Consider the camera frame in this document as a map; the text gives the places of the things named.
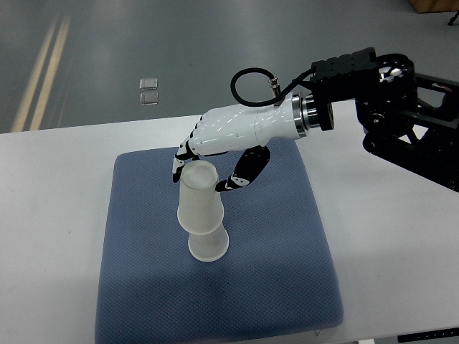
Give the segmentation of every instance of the gray floor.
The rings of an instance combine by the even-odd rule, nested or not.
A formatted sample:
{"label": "gray floor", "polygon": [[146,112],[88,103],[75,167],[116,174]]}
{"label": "gray floor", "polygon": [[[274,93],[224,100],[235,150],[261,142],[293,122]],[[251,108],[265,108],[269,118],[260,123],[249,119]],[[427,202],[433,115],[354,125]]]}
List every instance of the gray floor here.
{"label": "gray floor", "polygon": [[[459,81],[452,15],[417,14],[408,0],[0,0],[0,133],[11,130],[24,103],[54,20],[24,130],[66,17],[70,29],[41,129],[201,114],[235,103],[230,79],[243,68],[264,67],[286,85],[316,60],[369,46],[406,54],[423,74]],[[158,78],[157,105],[139,106],[143,77]],[[258,77],[243,80],[240,92],[271,96]]]}

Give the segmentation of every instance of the cable connector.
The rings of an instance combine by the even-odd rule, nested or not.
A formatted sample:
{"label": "cable connector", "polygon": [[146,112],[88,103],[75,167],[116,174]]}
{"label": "cable connector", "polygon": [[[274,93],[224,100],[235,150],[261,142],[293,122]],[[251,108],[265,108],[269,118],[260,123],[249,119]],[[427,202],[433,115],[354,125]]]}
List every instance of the cable connector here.
{"label": "cable connector", "polygon": [[[273,90],[274,98],[277,98],[278,95],[280,94],[280,85],[278,83],[278,80],[279,79],[277,77],[274,77],[272,79],[269,79],[268,81],[270,83],[271,90]],[[276,106],[277,108],[280,107],[280,104],[282,104],[283,101],[284,101],[284,98],[282,98],[278,102],[275,102],[274,106]]]}

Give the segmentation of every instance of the black cable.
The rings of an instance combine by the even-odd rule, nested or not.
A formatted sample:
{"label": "black cable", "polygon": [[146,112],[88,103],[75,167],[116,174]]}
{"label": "black cable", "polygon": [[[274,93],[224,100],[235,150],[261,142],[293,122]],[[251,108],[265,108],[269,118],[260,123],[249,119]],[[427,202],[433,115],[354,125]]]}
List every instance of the black cable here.
{"label": "black cable", "polygon": [[251,73],[260,73],[263,74],[271,79],[274,79],[274,75],[269,72],[268,70],[264,70],[263,68],[258,68],[258,67],[253,67],[253,68],[246,68],[245,70],[241,70],[235,74],[234,77],[231,79],[231,83],[229,84],[229,88],[231,89],[231,94],[232,96],[238,101],[240,104],[251,107],[251,108],[256,108],[258,106],[268,106],[277,103],[278,101],[282,100],[285,98],[285,96],[291,92],[296,86],[300,85],[305,88],[309,88],[311,86],[311,82],[304,81],[304,79],[314,73],[314,69],[309,69],[306,70],[304,73],[301,73],[299,76],[297,76],[295,79],[292,80],[292,82],[283,90],[279,93],[277,97],[274,97],[271,100],[265,100],[262,102],[249,102],[248,100],[242,99],[239,94],[236,91],[236,82],[237,80],[246,74],[251,74]]}

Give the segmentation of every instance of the white robotic hand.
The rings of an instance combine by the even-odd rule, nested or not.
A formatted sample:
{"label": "white robotic hand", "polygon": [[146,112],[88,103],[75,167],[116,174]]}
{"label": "white robotic hand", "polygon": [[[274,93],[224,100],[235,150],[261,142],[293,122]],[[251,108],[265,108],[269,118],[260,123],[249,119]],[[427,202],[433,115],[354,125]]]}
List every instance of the white robotic hand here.
{"label": "white robotic hand", "polygon": [[173,181],[180,179],[185,161],[228,151],[243,151],[235,172],[217,184],[217,191],[233,190],[252,183],[270,159],[266,146],[274,137],[297,140],[306,136],[308,124],[302,97],[289,93],[279,107],[231,105],[205,113],[180,145],[172,168]]}

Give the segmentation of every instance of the cup base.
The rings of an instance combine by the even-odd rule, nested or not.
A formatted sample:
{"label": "cup base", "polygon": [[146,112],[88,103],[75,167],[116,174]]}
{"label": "cup base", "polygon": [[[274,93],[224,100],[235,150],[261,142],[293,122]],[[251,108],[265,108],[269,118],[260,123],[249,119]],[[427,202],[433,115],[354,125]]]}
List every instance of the cup base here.
{"label": "cup base", "polygon": [[188,248],[191,255],[201,262],[214,262],[227,252],[230,245],[229,240],[228,232],[223,227],[223,224],[220,224],[210,234],[190,234]]}

